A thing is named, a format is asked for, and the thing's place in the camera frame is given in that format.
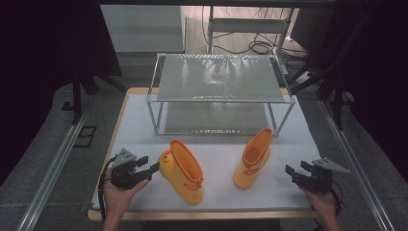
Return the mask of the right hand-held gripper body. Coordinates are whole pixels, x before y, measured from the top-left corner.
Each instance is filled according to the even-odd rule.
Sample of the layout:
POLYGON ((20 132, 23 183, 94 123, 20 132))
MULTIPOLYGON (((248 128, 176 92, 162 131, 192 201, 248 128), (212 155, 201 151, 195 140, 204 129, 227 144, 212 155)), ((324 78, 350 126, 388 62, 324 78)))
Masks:
POLYGON ((332 190, 334 171, 350 173, 348 168, 334 163, 327 157, 314 160, 310 165, 313 167, 311 172, 308 171, 310 175, 299 173, 300 179, 294 183, 312 193, 329 193, 332 190))

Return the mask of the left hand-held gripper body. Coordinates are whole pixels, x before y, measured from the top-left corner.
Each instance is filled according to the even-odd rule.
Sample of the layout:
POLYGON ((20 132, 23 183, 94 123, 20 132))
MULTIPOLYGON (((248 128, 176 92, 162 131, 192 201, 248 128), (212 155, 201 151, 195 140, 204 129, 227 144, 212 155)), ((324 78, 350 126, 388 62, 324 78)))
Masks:
POLYGON ((113 163, 112 184, 120 189, 130 190, 145 179, 151 180, 151 175, 144 176, 136 172, 137 160, 135 154, 122 148, 113 163))

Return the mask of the yellow rain boot orange trim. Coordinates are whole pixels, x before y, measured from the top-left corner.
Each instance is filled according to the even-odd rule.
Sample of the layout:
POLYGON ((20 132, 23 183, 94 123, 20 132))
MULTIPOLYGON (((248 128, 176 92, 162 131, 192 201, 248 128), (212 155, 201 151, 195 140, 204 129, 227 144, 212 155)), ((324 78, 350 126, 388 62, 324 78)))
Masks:
POLYGON ((172 140, 169 150, 159 157, 160 172, 179 195, 190 204, 203 196, 203 170, 192 152, 180 141, 172 140))
POLYGON ((233 177, 239 188, 248 189, 256 181, 270 155, 272 135, 272 130, 265 128, 246 145, 233 177))

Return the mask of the metal frame two-tier shoe rack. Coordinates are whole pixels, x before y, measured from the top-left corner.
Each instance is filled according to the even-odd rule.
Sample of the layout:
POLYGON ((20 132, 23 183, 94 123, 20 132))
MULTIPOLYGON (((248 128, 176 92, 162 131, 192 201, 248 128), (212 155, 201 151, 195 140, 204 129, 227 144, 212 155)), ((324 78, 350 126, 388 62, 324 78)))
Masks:
POLYGON ((157 135, 277 136, 295 100, 275 55, 160 54, 146 104, 157 135))

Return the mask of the person's right hand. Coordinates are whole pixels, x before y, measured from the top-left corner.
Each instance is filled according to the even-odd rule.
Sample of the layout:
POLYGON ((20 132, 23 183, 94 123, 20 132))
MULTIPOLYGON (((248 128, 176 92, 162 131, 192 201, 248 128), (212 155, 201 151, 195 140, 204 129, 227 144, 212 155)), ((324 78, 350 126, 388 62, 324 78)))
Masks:
POLYGON ((321 224, 336 220, 336 203, 331 193, 321 195, 307 191, 303 188, 301 188, 301 190, 306 193, 321 224))

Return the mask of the person's left hand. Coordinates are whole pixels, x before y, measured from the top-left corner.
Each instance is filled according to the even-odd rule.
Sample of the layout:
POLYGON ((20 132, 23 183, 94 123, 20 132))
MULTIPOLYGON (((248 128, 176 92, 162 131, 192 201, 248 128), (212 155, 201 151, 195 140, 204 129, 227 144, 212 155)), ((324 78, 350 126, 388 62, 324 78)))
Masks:
POLYGON ((118 219, 121 220, 124 213, 128 210, 133 197, 148 185, 148 180, 139 182, 130 190, 123 190, 111 182, 112 169, 109 167, 106 170, 104 179, 103 195, 105 198, 106 220, 118 219))

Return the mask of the white table mat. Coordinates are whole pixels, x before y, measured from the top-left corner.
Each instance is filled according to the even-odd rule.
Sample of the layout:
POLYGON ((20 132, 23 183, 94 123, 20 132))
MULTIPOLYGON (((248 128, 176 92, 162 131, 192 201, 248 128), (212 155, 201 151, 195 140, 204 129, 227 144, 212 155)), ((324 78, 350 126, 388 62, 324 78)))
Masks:
MULTIPOLYGON (((147 156, 149 163, 158 161, 169 149, 172 136, 154 134, 144 94, 130 94, 121 112, 121 120, 113 138, 110 155, 125 148, 138 157, 147 156)), ((204 196, 196 204, 185 201, 164 176, 157 172, 151 182, 138 192, 130 209, 138 212, 256 211, 307 209, 304 192, 285 172, 291 166, 300 172, 302 161, 319 158, 304 114, 298 105, 289 113, 280 134, 271 140, 270 156, 255 183, 248 189, 238 188, 233 174, 241 160, 246 136, 180 136, 193 153, 204 173, 204 196)))

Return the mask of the black tripod legs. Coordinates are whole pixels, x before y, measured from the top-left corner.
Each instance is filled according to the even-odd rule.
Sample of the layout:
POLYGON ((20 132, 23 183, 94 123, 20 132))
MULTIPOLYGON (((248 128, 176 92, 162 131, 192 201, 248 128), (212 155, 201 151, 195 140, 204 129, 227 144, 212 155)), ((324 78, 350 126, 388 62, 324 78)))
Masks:
POLYGON ((294 83, 307 71, 312 76, 301 84, 291 86, 297 94, 320 82, 318 99, 327 99, 334 94, 333 119, 342 129, 341 110, 343 105, 344 80, 340 67, 349 53, 357 33, 357 19, 332 10, 301 9, 293 26, 292 38, 308 52, 305 64, 289 79, 294 83))

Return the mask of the black stand legs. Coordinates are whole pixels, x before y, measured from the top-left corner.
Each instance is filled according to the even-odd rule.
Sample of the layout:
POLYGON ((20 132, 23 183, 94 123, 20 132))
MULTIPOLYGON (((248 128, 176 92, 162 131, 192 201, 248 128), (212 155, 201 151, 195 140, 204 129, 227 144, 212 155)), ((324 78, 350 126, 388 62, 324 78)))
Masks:
POLYGON ((73 89, 73 120, 72 124, 76 125, 82 116, 82 93, 81 88, 84 88, 87 94, 95 95, 98 91, 98 87, 95 83, 94 77, 105 81, 111 86, 126 92, 128 87, 122 85, 112 76, 103 73, 102 71, 96 70, 93 67, 84 67, 83 64, 77 63, 73 68, 72 73, 72 89, 73 89))

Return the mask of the dark curtain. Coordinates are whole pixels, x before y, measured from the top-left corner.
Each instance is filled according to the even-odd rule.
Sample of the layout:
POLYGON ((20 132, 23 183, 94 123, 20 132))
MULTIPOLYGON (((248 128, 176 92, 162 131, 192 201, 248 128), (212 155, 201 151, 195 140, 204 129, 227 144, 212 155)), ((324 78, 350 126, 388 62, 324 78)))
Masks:
POLYGON ((0 185, 37 135, 56 90, 121 70, 98 0, 0 0, 0 185))
POLYGON ((408 182, 408 0, 335 1, 327 43, 369 16, 338 70, 351 112, 408 182))

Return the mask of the white board panel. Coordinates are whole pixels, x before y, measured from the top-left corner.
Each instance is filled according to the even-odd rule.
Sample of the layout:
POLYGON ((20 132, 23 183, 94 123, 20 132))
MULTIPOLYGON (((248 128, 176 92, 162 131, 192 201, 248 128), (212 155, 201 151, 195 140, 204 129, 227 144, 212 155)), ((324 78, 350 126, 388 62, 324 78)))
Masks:
POLYGON ((116 52, 185 51, 181 6, 102 5, 101 11, 116 52))

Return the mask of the aluminium floor rail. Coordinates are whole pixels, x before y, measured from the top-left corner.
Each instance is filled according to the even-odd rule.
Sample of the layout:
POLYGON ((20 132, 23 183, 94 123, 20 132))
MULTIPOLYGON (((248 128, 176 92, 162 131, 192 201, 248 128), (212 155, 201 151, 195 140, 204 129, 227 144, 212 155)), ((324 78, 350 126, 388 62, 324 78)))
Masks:
POLYGON ((79 136, 79 133, 84 126, 85 120, 89 115, 93 100, 85 102, 82 108, 82 114, 77 119, 74 125, 69 127, 63 142, 60 145, 56 155, 54 156, 49 168, 45 172, 36 193, 29 203, 21 221, 17 225, 15 231, 33 231, 38 219, 45 207, 45 204, 53 191, 55 184, 64 168, 64 164, 69 156, 69 153, 79 136))
POLYGON ((339 144, 344 154, 344 157, 347 160, 347 163, 351 169, 351 173, 354 175, 354 178, 356 179, 356 182, 364 198, 366 199, 370 207, 371 213, 373 214, 374 219, 376 220, 380 230, 395 231, 395 228, 392 222, 390 221, 386 209, 381 203, 377 193, 374 191, 367 175, 363 171, 350 143, 348 142, 348 139, 345 136, 344 131, 341 130, 335 123, 335 120, 333 119, 334 113, 330 109, 330 105, 326 101, 321 100, 319 101, 319 104, 322 107, 324 116, 334 134, 337 143, 339 144))

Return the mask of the white metal stand frame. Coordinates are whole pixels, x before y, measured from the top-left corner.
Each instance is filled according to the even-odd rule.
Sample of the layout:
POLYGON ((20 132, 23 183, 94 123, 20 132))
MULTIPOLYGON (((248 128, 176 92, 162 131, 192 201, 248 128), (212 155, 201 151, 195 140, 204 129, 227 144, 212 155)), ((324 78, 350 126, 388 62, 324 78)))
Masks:
POLYGON ((289 9, 284 19, 262 18, 214 18, 214 7, 210 7, 207 30, 207 53, 213 53, 213 33, 258 33, 279 36, 275 53, 280 54, 288 33, 294 9, 289 9))

